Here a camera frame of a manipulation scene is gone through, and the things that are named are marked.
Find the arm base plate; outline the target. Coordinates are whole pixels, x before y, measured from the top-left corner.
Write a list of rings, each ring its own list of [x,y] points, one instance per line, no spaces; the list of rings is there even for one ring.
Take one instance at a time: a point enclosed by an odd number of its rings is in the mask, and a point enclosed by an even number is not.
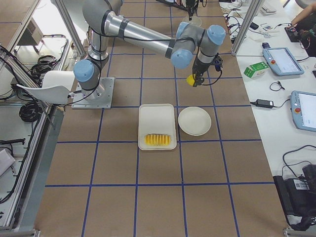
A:
[[[77,90],[81,90],[81,92],[74,95],[74,103],[71,104],[71,107],[73,109],[110,109],[114,84],[114,77],[100,78],[98,87],[91,95],[89,95],[90,92],[82,90],[78,83]]]

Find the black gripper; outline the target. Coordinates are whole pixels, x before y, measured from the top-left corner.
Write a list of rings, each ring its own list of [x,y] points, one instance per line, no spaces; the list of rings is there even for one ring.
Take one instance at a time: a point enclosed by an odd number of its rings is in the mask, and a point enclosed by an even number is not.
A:
[[[200,61],[197,57],[194,60],[193,67],[192,67],[192,76],[193,76],[193,87],[200,86],[204,83],[203,74],[208,70],[211,63],[204,63]]]
[[[185,0],[186,7],[188,8],[188,19],[192,20],[193,8],[198,4],[197,0]]]

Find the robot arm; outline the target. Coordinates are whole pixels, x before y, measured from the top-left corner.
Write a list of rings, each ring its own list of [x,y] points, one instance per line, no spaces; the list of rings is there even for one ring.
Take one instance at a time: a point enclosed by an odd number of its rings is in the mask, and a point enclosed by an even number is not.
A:
[[[181,22],[175,38],[140,26],[126,18],[117,16],[120,0],[86,0],[83,16],[89,27],[104,38],[119,38],[143,48],[164,54],[177,69],[192,66],[187,82],[197,87],[204,85],[203,74],[213,65],[222,72],[222,59],[218,48],[222,45],[226,31],[219,25],[208,29],[191,22]]]

